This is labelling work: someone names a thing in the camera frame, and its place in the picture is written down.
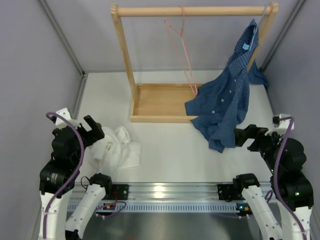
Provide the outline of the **white shirt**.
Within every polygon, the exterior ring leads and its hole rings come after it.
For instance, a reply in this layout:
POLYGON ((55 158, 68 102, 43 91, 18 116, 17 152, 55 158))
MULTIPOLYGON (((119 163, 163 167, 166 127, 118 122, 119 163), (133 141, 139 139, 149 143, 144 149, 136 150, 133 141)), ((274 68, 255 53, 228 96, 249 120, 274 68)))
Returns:
POLYGON ((98 173, 111 176, 119 169, 140 166, 142 145, 131 139, 123 126, 113 130, 103 126, 104 138, 89 147, 91 164, 98 173))

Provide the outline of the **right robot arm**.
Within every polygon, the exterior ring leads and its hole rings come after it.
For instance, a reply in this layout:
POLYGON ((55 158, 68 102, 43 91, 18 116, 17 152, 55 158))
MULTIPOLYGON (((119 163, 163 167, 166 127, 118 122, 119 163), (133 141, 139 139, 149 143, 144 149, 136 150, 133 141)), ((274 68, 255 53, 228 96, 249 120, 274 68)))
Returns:
POLYGON ((310 181, 302 173, 307 157, 303 145, 287 133, 270 132, 268 128, 250 124, 234 130, 235 145, 258 152, 271 172, 270 184, 280 210, 278 222, 262 193, 262 187, 253 173, 237 175, 233 179, 233 194, 245 199, 259 226, 263 240, 309 240, 310 217, 314 192, 310 181))

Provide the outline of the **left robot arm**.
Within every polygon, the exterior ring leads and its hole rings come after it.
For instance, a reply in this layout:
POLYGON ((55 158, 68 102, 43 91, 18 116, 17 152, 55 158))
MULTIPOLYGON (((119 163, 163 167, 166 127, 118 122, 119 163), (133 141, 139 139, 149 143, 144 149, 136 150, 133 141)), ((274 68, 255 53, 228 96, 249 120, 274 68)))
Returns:
POLYGON ((87 131, 82 124, 71 119, 68 113, 48 112, 53 121, 54 139, 49 162, 40 171, 39 191, 41 219, 38 238, 40 240, 80 240, 98 203, 113 195, 112 179, 96 173, 89 179, 84 196, 73 214, 67 217, 69 201, 80 174, 85 149, 103 139, 102 126, 91 116, 84 117, 90 126, 87 131))

